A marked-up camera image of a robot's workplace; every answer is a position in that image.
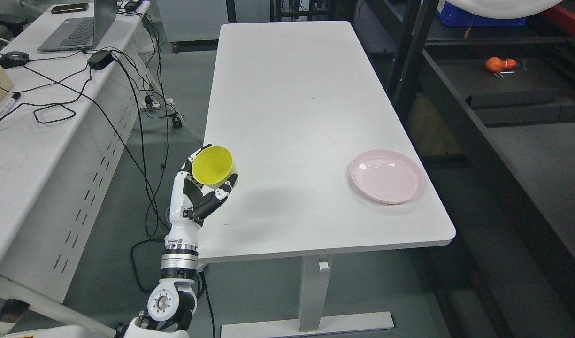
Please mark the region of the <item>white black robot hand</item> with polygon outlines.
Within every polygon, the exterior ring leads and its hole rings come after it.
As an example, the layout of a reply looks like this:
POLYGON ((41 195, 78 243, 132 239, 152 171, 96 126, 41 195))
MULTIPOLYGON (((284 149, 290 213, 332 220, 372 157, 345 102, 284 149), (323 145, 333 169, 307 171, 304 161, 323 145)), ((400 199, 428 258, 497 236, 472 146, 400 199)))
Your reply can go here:
POLYGON ((238 174, 231 175, 219 188, 212 189, 200 184, 192 175, 192 163, 207 144, 191 154, 176 173, 169 208, 171 229, 165 237, 165 245, 171 243, 198 246, 197 232, 206 217, 227 201, 236 186, 238 174))

